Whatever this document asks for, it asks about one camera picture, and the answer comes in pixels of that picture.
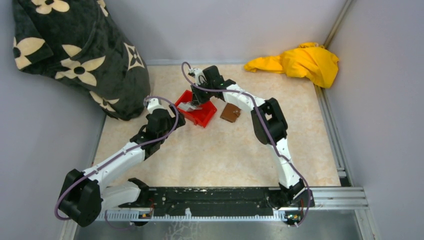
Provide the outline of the grey cards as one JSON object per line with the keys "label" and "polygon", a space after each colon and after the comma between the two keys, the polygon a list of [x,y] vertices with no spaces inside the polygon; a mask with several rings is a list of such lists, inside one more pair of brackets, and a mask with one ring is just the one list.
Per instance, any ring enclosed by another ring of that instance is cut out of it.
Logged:
{"label": "grey cards", "polygon": [[193,112],[203,109],[201,106],[193,105],[191,102],[180,102],[177,107],[185,112]]}

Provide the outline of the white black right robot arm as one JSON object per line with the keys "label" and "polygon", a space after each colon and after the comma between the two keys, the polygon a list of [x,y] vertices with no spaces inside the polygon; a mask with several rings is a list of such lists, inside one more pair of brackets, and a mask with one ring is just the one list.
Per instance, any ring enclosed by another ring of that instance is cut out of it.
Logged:
{"label": "white black right robot arm", "polygon": [[225,80],[215,65],[205,69],[189,67],[183,75],[194,78],[191,83],[193,105],[199,106],[215,97],[250,113],[256,138],[274,152],[280,190],[276,196],[269,197],[271,206],[282,208],[298,204],[309,209],[313,194],[305,177],[294,166],[287,139],[288,123],[278,101],[257,97],[235,81]]}

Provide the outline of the red plastic bin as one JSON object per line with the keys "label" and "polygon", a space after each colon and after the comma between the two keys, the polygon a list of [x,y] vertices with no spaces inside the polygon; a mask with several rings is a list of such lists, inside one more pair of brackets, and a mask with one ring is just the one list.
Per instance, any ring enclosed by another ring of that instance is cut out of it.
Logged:
{"label": "red plastic bin", "polygon": [[174,104],[186,120],[191,121],[196,126],[206,128],[217,112],[217,108],[211,101],[208,101],[200,105],[200,109],[194,109],[193,111],[185,110],[185,108],[182,107],[182,104],[190,103],[192,98],[193,93],[190,90],[185,90]]}

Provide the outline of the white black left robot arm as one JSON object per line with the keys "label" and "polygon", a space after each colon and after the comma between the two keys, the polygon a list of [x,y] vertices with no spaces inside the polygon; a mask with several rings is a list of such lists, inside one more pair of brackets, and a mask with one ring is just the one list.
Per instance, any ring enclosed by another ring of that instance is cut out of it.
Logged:
{"label": "white black left robot arm", "polygon": [[185,117],[175,104],[170,102],[165,108],[162,100],[159,96],[144,100],[147,124],[119,151],[83,171],[67,173],[54,207],[57,219],[87,227],[111,208],[126,203],[144,207],[149,203],[150,193],[142,181],[131,178],[117,186],[110,183],[155,154],[173,131],[185,125]]}

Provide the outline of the brown leather card holder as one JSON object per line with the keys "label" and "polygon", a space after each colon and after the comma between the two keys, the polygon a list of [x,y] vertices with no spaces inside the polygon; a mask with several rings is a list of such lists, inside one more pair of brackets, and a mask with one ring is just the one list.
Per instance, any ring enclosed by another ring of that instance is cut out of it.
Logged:
{"label": "brown leather card holder", "polygon": [[241,115],[241,109],[234,104],[227,103],[220,115],[220,118],[229,122],[235,123]]}

